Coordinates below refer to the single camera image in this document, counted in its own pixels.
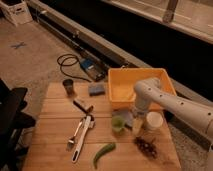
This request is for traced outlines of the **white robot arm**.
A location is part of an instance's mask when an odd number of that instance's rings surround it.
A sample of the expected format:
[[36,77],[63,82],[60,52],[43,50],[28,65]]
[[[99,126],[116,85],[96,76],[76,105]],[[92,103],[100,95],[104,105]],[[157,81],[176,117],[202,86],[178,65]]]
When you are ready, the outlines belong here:
[[152,102],[174,114],[178,119],[206,137],[211,145],[205,171],[213,171],[213,107],[200,104],[163,91],[156,77],[139,80],[134,86],[134,106],[147,113]]

